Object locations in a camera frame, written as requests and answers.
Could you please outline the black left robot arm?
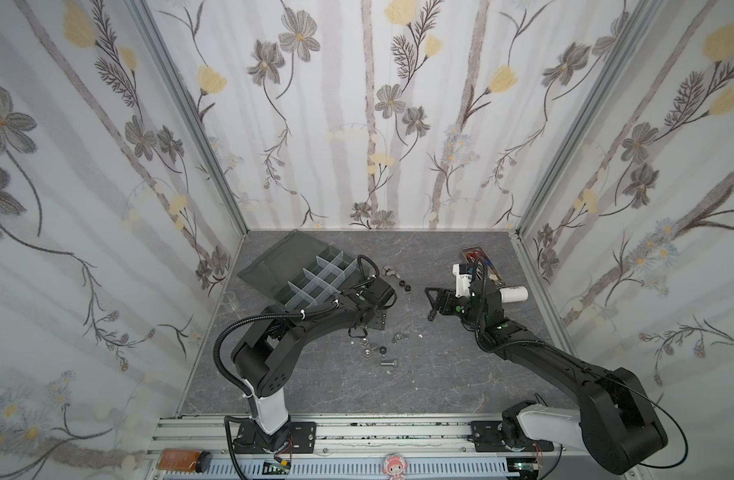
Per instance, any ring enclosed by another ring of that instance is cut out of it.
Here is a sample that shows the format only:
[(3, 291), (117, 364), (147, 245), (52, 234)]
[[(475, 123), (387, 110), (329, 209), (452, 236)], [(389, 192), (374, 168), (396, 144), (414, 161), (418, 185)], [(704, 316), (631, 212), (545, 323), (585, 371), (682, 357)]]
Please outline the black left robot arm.
[(233, 322), (215, 339), (217, 371), (249, 403), (252, 445), (269, 453), (291, 446), (292, 420), (283, 389), (308, 344), (339, 330), (365, 338), (373, 320), (396, 302), (396, 291), (372, 259), (358, 255), (356, 267), (355, 283), (323, 305), (297, 311), (269, 307)]

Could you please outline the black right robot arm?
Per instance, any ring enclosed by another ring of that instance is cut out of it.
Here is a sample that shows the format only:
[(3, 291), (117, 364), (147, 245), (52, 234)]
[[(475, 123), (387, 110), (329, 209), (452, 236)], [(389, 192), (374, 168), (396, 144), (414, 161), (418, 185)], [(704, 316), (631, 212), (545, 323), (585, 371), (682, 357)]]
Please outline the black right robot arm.
[(481, 351), (530, 370), (575, 404), (563, 409), (523, 401), (503, 411), (498, 427), (503, 446), (519, 450), (540, 441), (570, 446), (618, 475), (646, 466), (668, 445), (660, 420), (665, 410), (631, 371), (582, 361), (508, 318), (506, 305), (526, 301), (529, 292), (523, 286), (497, 285), (488, 270), (482, 261), (455, 264), (454, 288), (425, 288), (428, 318), (457, 317)]

